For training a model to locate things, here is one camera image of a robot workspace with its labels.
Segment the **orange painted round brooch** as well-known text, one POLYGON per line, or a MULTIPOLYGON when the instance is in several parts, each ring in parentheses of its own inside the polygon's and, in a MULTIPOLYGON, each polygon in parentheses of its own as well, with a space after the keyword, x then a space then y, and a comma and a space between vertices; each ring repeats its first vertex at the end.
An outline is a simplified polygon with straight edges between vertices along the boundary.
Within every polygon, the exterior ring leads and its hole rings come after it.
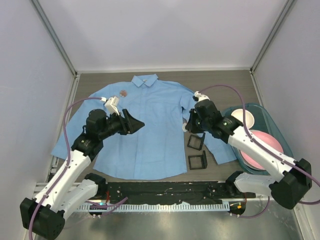
POLYGON ((186 129, 186 125, 187 125, 187 123, 183 123, 182 124, 182 130, 183 130, 183 132, 187 132, 188 130, 186 129))

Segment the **pink blossom round brooch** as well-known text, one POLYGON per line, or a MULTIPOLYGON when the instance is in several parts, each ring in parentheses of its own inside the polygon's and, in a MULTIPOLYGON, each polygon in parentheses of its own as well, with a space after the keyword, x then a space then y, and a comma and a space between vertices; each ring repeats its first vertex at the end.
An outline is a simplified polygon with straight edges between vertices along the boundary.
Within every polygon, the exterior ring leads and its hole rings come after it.
POLYGON ((121 90, 121 91, 119 92, 119 95, 124 98, 124 97, 126 97, 126 96, 128 95, 128 93, 127 93, 126 90, 121 90))

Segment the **blue button-up shirt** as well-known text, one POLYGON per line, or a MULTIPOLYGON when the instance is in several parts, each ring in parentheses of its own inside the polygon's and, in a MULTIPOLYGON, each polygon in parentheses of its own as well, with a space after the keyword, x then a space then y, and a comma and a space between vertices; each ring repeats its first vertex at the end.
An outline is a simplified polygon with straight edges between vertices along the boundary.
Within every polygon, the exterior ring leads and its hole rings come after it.
POLYGON ((134 76, 91 94, 70 119, 52 155, 65 159, 67 143, 82 132, 91 110, 102 109, 100 97, 117 96, 119 110, 127 109, 145 124, 134 134, 115 134, 103 142, 94 169, 126 180, 160 180, 187 172, 183 121, 194 107, 193 92, 180 83, 162 81, 156 74, 134 76), (120 91, 127 91, 126 97, 120 91))

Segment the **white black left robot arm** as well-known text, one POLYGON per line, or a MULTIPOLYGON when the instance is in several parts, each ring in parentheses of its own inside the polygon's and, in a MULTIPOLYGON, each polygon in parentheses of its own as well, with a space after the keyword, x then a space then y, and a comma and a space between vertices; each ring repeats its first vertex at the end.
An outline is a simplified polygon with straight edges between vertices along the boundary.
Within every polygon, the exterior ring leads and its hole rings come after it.
POLYGON ((56 175, 32 199, 25 198, 20 204, 22 224, 33 234, 46 240, 54 240, 62 232, 66 220, 85 201, 106 193, 106 179, 89 173, 71 189, 75 180, 87 168, 103 148, 103 141, 115 134, 134 134, 144 123, 133 118, 124 109, 123 114, 107 115, 102 109, 89 112, 82 133, 71 146, 70 155, 56 175))

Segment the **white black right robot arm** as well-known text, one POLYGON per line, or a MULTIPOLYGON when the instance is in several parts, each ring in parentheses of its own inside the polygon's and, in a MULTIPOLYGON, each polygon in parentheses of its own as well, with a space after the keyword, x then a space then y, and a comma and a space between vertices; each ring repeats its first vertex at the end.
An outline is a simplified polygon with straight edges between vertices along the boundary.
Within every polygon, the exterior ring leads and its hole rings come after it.
POLYGON ((211 134, 244 152, 268 172, 268 175, 245 172, 231 175, 232 185, 239 192, 270 196, 289 210, 301 203, 312 187, 312 167, 306 159, 295 160, 263 142, 247 128, 245 119, 222 116, 210 99, 194 97, 194 102, 186 130, 211 134))

